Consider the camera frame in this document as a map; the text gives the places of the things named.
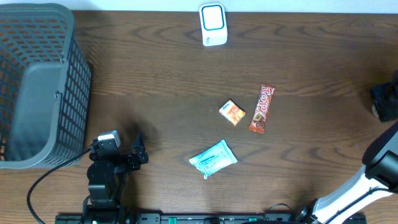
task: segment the wet wipes packet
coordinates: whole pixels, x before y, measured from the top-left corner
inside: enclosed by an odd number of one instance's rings
[[[224,139],[207,151],[189,159],[189,162],[205,175],[205,179],[237,161]]]

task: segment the wooden table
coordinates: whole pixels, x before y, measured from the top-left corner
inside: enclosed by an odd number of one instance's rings
[[[228,42],[205,48],[198,13],[74,12],[75,35],[94,65],[87,142],[117,129],[123,149],[138,131],[149,163],[125,203],[165,213],[297,210],[360,167],[392,123],[371,113],[368,91],[398,68],[398,16],[227,13]],[[248,131],[261,83],[274,85],[266,133]],[[234,128],[218,109],[233,99]],[[188,159],[226,139],[239,159],[208,180]],[[40,183],[33,206],[46,222],[81,212],[88,156]],[[25,197],[45,170],[0,170],[0,222],[33,223]],[[364,209],[397,223],[398,197]]]

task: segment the black cable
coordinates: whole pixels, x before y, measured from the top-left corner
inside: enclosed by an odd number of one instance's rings
[[[84,201],[83,201],[83,215],[81,216],[81,222],[83,223],[83,220],[85,219],[85,215],[86,215],[86,209],[87,209],[87,204],[88,204],[88,200],[90,199],[90,196],[87,196]]]
[[[50,169],[49,171],[47,171],[45,174],[43,174],[43,176],[41,176],[39,179],[36,180],[36,182],[30,187],[29,192],[27,193],[27,197],[26,197],[26,202],[27,202],[27,206],[29,208],[29,211],[31,212],[31,214],[33,215],[33,217],[35,217],[35,219],[40,223],[40,224],[45,224],[45,222],[43,222],[43,220],[41,220],[39,218],[39,216],[36,214],[35,210],[32,207],[32,204],[30,202],[30,196],[32,195],[33,190],[35,189],[36,185],[42,181],[46,176],[48,176],[49,174],[51,174],[52,172],[56,171],[57,169],[77,160],[78,158],[80,158],[81,156],[83,156],[84,154],[86,154],[87,152],[89,152],[90,149],[87,149],[83,152],[81,152],[79,155],[71,158],[70,160],[63,162],[62,164],[54,167],[53,169]]]
[[[276,203],[276,204],[272,205],[271,207],[269,207],[268,210],[265,212],[264,215],[267,215],[267,213],[268,213],[269,211],[271,211],[272,209],[274,209],[274,208],[276,208],[276,207],[278,207],[278,206],[285,206],[285,207],[289,208],[291,214],[294,214],[293,209],[290,208],[290,207],[289,207],[288,205],[286,205],[285,203]]]
[[[341,215],[343,212],[347,211],[349,208],[351,208],[352,206],[354,206],[355,204],[357,204],[358,202],[362,201],[364,198],[366,198],[367,196],[373,194],[374,192],[377,191],[385,191],[385,192],[390,192],[390,193],[395,193],[389,189],[371,189],[368,192],[366,192],[365,194],[363,194],[362,196],[360,196],[359,198],[357,198],[355,201],[351,202],[350,204],[348,204],[347,206],[345,206],[343,209],[339,210],[336,212],[336,214],[334,214],[332,217],[330,217],[324,224],[329,224],[331,221],[333,221],[336,217],[338,217],[339,215]]]

